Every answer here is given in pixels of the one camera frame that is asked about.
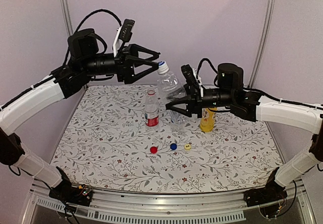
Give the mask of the blue Pepsi bottle cap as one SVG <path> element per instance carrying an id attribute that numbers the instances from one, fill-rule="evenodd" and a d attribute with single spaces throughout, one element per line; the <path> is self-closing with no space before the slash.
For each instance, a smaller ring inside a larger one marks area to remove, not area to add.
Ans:
<path id="1" fill-rule="evenodd" d="M 171 150 L 176 150 L 176 149 L 177 149 L 177 145 L 176 145 L 175 143 L 172 143 L 172 144 L 170 145 L 170 149 L 171 149 Z"/>

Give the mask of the red-capped clear bottle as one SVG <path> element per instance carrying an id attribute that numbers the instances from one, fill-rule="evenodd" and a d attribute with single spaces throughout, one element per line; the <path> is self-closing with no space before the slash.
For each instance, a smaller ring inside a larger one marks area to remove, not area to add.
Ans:
<path id="1" fill-rule="evenodd" d="M 147 131 L 155 131 L 159 125 L 159 103 L 153 88 L 147 90 L 144 117 Z"/>

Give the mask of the pale yellow bottle cap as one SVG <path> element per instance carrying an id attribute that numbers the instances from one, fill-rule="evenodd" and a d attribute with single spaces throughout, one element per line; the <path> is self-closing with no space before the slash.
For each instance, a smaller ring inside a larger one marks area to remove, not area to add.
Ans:
<path id="1" fill-rule="evenodd" d="M 191 144 L 185 144 L 184 149 L 185 150 L 190 150 L 191 149 Z"/>

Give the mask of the Pepsi bottle blue label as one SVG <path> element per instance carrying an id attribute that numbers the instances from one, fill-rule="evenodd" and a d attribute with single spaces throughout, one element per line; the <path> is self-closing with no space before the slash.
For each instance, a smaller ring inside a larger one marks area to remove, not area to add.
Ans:
<path id="1" fill-rule="evenodd" d="M 170 111 L 171 127 L 173 131 L 184 131 L 185 125 L 188 123 L 188 117 L 175 111 Z"/>

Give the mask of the clear plastic bottle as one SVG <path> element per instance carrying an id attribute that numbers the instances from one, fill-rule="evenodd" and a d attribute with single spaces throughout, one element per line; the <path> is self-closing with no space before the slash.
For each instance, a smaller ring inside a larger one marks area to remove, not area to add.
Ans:
<path id="1" fill-rule="evenodd" d="M 158 74 L 157 88 L 158 88 L 159 96 L 164 105 L 169 103 L 166 100 L 167 93 L 174 90 L 184 90 L 184 87 L 181 84 L 181 82 L 178 80 L 176 74 L 170 70 L 165 74 L 162 74 L 162 75 Z"/>

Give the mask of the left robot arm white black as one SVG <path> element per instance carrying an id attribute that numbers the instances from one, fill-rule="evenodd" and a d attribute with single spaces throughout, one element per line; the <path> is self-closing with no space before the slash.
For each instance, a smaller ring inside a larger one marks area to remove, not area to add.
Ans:
<path id="1" fill-rule="evenodd" d="M 156 71 L 159 53 L 130 44 L 131 29 L 119 28 L 113 51 L 99 52 L 98 42 L 106 42 L 94 29 L 83 29 L 68 38 L 69 62 L 1 106 L 1 163 L 15 166 L 48 184 L 65 201 L 75 190 L 63 170 L 45 162 L 23 145 L 15 131 L 48 106 L 79 92 L 95 76 L 117 76 L 119 82 L 132 84 Z"/>

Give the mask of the white blue bottle cap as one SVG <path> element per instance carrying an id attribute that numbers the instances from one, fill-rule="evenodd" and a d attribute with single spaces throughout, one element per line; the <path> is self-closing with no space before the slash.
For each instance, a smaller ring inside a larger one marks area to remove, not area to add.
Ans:
<path id="1" fill-rule="evenodd" d="M 162 75 L 162 74 L 165 74 L 169 71 L 169 67 L 166 63 L 166 61 L 160 61 L 158 62 L 158 74 L 159 75 Z"/>

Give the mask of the yellow juice bottle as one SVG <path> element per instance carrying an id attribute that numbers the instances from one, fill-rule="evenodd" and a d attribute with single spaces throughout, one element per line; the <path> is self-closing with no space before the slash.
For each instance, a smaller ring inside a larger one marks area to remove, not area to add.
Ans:
<path id="1" fill-rule="evenodd" d="M 202 118 L 200 120 L 200 129 L 202 132 L 211 132 L 216 122 L 217 108 L 203 108 Z"/>

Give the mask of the red bottle cap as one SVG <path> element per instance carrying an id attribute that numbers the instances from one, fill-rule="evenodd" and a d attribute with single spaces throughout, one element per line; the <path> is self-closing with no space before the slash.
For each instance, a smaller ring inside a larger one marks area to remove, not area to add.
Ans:
<path id="1" fill-rule="evenodd" d="M 155 147 L 155 146 L 152 146 L 152 147 L 150 148 L 150 153 L 152 153 L 152 154 L 156 154 L 156 153 L 157 153 L 157 151 L 158 151 L 158 148 L 157 148 L 157 147 Z"/>

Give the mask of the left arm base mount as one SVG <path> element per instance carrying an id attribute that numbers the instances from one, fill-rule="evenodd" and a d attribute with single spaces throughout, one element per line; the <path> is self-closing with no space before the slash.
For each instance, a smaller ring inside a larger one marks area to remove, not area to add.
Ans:
<path id="1" fill-rule="evenodd" d="M 57 169 L 62 176 L 62 181 L 56 187 L 50 189 L 49 197 L 62 201 L 63 203 L 89 207 L 92 201 L 93 188 L 85 184 L 73 187 L 65 172 L 59 167 Z"/>

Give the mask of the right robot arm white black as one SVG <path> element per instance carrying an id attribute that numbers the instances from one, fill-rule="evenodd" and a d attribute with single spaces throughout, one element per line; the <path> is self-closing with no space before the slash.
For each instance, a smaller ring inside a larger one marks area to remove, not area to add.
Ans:
<path id="1" fill-rule="evenodd" d="M 251 122 L 280 123 L 312 133 L 312 144 L 271 174 L 261 198 L 273 201 L 281 188 L 322 162 L 322 106 L 274 98 L 257 89 L 243 86 L 243 69 L 221 63 L 217 69 L 216 88 L 203 89 L 198 74 L 189 65 L 181 67 L 187 95 L 166 104 L 167 110 L 187 117 L 202 116 L 204 108 L 228 107 L 233 115 Z"/>

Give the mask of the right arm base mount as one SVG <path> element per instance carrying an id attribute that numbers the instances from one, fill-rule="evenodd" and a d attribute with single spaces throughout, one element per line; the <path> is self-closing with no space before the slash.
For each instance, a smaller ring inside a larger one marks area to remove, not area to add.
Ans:
<path id="1" fill-rule="evenodd" d="M 262 188 L 253 188 L 243 193 L 248 207 L 282 201 L 282 204 L 276 203 L 260 208 L 260 214 L 267 219 L 276 218 L 280 214 L 287 196 L 285 187 L 279 186 L 274 180 L 269 180 Z"/>

